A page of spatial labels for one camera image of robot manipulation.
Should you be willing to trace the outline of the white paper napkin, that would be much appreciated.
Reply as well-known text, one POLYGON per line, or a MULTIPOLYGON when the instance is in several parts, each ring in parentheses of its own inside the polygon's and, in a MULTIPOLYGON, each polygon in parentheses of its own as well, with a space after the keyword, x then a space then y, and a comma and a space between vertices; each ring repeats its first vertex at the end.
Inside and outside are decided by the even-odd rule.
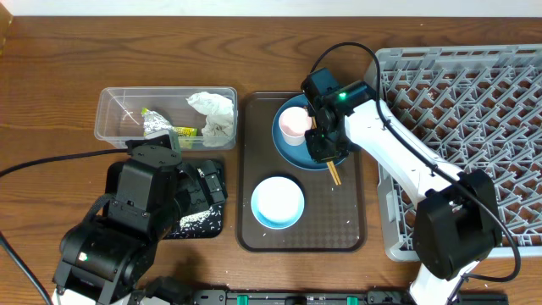
POLYGON ((234 129, 233 102, 227 97, 206 91, 189 96, 186 101, 206 118, 204 137, 230 137, 234 129))

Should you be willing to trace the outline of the foil snack wrapper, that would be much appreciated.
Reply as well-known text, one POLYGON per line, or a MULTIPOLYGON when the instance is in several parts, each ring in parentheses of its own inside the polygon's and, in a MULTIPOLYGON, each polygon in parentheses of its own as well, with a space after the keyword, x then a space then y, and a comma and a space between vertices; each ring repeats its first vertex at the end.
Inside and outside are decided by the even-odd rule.
POLYGON ((173 126, 167 119, 156 111, 143 108, 141 110, 143 122, 143 136, 149 136, 152 133, 161 130, 173 130, 179 137, 181 148, 192 149, 194 138, 197 134, 197 128, 173 126))

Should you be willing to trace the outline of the light blue bowl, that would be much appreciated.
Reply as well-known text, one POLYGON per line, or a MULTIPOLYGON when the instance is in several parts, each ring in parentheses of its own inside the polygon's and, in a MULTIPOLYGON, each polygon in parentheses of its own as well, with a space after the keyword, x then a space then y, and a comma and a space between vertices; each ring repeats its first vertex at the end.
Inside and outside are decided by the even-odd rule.
POLYGON ((292 179, 273 176, 262 180, 251 196, 252 214, 258 223, 271 230, 283 230, 302 216, 305 197, 292 179))

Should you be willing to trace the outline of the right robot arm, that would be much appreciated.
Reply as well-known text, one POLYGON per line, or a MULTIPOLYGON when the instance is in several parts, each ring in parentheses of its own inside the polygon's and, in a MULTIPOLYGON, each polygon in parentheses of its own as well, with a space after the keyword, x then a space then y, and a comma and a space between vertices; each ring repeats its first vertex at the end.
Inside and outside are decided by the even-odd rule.
POLYGON ((409 294, 416 304, 452 304, 473 269, 501 244, 495 187, 441 158, 404 127, 363 81, 306 78, 301 89, 316 123, 306 132, 317 163, 369 153, 400 184, 416 209, 414 249, 421 262, 409 294))

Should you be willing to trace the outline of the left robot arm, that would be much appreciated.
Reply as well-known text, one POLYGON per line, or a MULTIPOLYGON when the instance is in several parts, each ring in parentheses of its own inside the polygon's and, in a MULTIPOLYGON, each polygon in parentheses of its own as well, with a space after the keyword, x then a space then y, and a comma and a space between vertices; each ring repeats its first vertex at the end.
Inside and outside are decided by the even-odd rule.
POLYGON ((163 136, 128 141, 128 159, 108 168, 106 190, 60 243, 56 293, 95 304, 127 296, 154 263, 158 243, 186 216, 225 203, 224 166, 185 161, 163 136))

